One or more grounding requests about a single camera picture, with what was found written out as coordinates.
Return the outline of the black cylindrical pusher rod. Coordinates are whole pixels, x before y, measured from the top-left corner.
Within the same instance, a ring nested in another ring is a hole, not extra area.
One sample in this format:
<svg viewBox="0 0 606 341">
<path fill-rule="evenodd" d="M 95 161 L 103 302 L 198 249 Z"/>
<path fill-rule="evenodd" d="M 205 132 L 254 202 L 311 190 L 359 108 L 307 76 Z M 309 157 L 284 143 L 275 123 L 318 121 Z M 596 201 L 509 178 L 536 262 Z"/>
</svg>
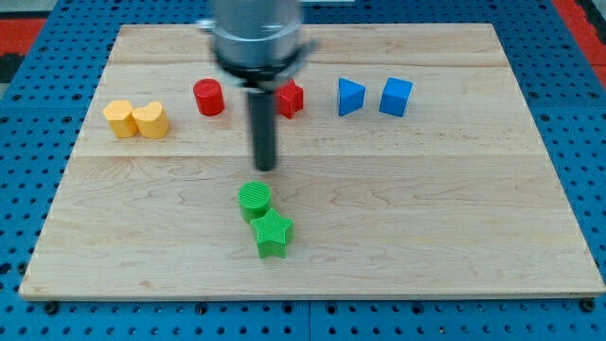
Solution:
<svg viewBox="0 0 606 341">
<path fill-rule="evenodd" d="M 254 164 L 259 171 L 276 166 L 276 103 L 273 92 L 251 89 L 247 104 Z"/>
</svg>

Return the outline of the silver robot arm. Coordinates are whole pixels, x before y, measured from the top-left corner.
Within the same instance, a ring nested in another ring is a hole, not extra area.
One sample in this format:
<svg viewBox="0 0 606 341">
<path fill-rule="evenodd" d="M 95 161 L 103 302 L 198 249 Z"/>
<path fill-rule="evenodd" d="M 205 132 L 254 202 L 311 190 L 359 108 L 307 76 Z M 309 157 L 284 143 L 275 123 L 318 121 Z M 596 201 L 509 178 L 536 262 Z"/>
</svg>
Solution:
<svg viewBox="0 0 606 341">
<path fill-rule="evenodd" d="M 251 149 L 259 171 L 276 166 L 275 92 L 304 66 L 318 46 L 302 40 L 297 0 L 212 0 L 197 27 L 211 35 L 222 72 L 246 93 Z"/>
</svg>

